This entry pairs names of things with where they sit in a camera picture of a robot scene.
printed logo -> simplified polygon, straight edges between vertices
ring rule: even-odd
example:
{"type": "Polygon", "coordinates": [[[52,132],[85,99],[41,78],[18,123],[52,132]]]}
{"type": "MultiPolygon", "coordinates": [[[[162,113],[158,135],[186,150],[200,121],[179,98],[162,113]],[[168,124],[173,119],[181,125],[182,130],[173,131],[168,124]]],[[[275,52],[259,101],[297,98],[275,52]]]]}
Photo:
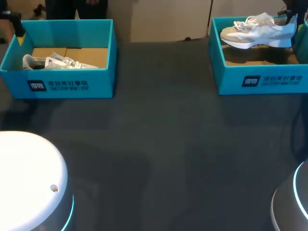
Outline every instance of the printed logo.
{"type": "Polygon", "coordinates": [[[46,91],[45,84],[42,80],[28,80],[31,91],[46,91]]]}
{"type": "Polygon", "coordinates": [[[242,87],[256,87],[259,80],[260,76],[245,76],[242,87]]]}

gray carpet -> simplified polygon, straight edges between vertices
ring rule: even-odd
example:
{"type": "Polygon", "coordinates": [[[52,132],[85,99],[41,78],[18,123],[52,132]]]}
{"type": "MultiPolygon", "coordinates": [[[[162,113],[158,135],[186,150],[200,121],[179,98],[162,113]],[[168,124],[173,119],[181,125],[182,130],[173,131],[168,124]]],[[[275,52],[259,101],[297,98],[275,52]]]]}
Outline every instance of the gray carpet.
{"type": "Polygon", "coordinates": [[[14,101],[0,85],[2,129],[63,154],[78,231],[272,230],[270,200],[297,166],[308,100],[218,96],[207,44],[123,45],[113,99],[14,101]]]}

cardboard box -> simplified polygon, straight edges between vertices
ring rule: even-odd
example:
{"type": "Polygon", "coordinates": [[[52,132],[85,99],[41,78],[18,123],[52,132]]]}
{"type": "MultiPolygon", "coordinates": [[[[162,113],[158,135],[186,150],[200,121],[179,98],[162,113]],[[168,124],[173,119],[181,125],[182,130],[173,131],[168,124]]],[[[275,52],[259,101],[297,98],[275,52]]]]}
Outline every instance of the cardboard box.
{"type": "Polygon", "coordinates": [[[308,24],[300,28],[291,49],[256,46],[247,50],[227,46],[220,32],[246,17],[213,18],[209,53],[220,95],[307,93],[308,24]]]}
{"type": "Polygon", "coordinates": [[[111,98],[116,69],[112,20],[23,21],[25,41],[13,38],[0,66],[16,99],[111,98]],[[45,58],[53,52],[97,69],[23,70],[25,54],[45,58]]]}

black pants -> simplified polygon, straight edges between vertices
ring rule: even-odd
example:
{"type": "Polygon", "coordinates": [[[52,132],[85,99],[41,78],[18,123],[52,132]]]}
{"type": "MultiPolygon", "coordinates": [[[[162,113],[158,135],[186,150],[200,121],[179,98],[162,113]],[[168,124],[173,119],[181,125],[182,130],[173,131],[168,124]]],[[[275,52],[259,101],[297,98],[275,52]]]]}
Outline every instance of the black pants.
{"type": "Polygon", "coordinates": [[[80,19],[105,19],[108,0],[100,0],[94,6],[86,4],[86,0],[45,0],[47,19],[74,19],[78,10],[80,19]]]}
{"type": "Polygon", "coordinates": [[[0,0],[0,12],[6,11],[8,7],[8,4],[6,3],[6,0],[0,0]]]}

shoe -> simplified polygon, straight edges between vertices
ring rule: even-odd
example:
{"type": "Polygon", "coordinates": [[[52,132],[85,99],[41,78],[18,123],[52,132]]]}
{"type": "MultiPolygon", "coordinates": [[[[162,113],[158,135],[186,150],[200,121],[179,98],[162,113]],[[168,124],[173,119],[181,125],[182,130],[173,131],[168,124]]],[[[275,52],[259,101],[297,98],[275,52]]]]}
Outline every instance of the shoe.
{"type": "Polygon", "coordinates": [[[267,13],[250,16],[245,22],[234,22],[220,33],[220,38],[230,46],[248,49],[255,45],[271,47],[291,47],[291,38],[297,30],[297,16],[293,16],[288,24],[286,18],[273,18],[267,13]]]}
{"type": "Polygon", "coordinates": [[[98,68],[89,64],[82,64],[67,57],[62,57],[53,53],[47,58],[35,58],[29,54],[23,57],[23,67],[25,70],[35,69],[90,69],[98,68]]]}

